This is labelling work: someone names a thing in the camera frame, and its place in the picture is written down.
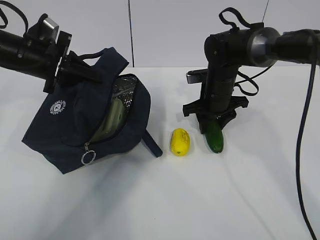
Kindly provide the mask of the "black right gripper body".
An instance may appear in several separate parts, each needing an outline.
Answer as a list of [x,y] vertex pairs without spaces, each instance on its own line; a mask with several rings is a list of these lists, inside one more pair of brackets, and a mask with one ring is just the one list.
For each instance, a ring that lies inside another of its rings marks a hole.
[[240,64],[219,64],[210,62],[207,66],[206,80],[201,84],[199,99],[184,104],[182,112],[185,117],[195,114],[200,117],[217,120],[219,116],[235,115],[237,108],[247,108],[249,100],[245,96],[234,96],[236,77]]

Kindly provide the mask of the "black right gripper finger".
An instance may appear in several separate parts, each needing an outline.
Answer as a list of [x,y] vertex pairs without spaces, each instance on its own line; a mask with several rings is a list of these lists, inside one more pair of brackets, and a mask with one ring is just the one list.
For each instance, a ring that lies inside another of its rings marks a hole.
[[208,130],[211,119],[208,117],[198,117],[197,120],[199,123],[199,130],[200,130],[201,134],[205,134]]
[[235,119],[235,115],[222,115],[217,117],[218,124],[222,130],[230,121]]

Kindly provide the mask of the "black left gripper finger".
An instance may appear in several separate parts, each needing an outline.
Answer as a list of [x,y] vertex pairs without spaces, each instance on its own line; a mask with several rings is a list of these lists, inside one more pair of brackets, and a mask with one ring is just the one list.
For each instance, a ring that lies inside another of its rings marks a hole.
[[102,50],[82,55],[77,55],[74,51],[70,51],[67,60],[67,72],[77,74],[79,76],[79,82],[102,83],[103,80],[100,71],[96,70],[93,65],[85,62],[87,59],[97,59],[101,57],[102,54]]
[[58,85],[61,88],[75,86],[79,82],[79,75],[70,72],[60,72],[58,75]]

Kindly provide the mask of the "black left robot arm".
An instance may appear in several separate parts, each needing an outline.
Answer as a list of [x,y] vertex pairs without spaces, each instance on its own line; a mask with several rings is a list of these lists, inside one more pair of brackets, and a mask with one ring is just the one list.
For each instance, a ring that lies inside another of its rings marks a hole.
[[102,75],[84,61],[102,53],[77,55],[69,50],[71,40],[70,33],[59,30],[59,25],[43,14],[23,36],[0,32],[0,66],[43,79],[43,92],[48,94],[56,85],[64,88],[80,82],[102,83]]

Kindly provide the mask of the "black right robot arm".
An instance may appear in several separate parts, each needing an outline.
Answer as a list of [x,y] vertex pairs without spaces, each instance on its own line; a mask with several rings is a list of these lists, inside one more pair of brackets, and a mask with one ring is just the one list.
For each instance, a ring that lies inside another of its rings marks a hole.
[[280,34],[272,27],[236,29],[211,34],[204,42],[207,68],[186,73],[188,84],[201,84],[200,97],[182,107],[184,116],[195,114],[205,134],[212,121],[223,129],[237,108],[249,105],[248,94],[234,96],[242,66],[269,68],[277,61],[320,64],[320,32],[301,29]]

